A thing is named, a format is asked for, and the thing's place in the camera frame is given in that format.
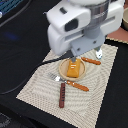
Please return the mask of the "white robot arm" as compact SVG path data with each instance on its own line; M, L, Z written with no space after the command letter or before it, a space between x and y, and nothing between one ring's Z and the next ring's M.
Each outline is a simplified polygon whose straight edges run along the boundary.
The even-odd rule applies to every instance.
M105 37L121 25L123 6L124 0L61 0L46 13L50 48L72 60L95 49L100 59Z

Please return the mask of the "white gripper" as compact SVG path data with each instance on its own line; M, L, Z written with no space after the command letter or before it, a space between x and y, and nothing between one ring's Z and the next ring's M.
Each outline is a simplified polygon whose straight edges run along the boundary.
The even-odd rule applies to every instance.
M125 0L61 0L47 12L48 40L53 52L75 60L101 48L122 22Z

